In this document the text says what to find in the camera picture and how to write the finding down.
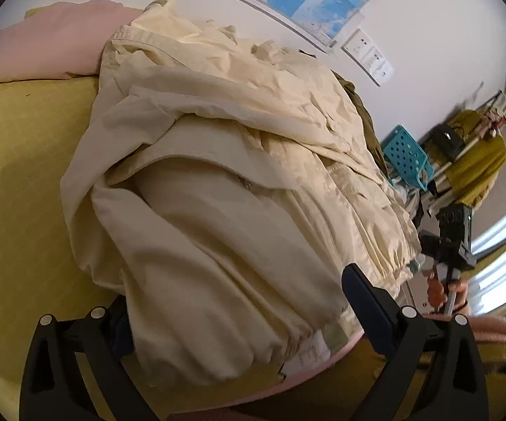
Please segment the person's right hand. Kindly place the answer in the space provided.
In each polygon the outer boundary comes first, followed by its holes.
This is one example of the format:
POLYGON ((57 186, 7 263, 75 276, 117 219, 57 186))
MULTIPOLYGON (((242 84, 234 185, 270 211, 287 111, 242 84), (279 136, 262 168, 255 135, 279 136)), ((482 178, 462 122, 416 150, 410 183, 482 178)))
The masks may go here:
POLYGON ((470 307, 467 301, 468 295, 468 282, 463 279, 455 280, 444 287, 436 275, 430 271, 427 276, 427 298, 428 303, 435 309, 440 309, 449 298, 449 294, 455 294, 454 314, 462 314, 469 316, 470 307))

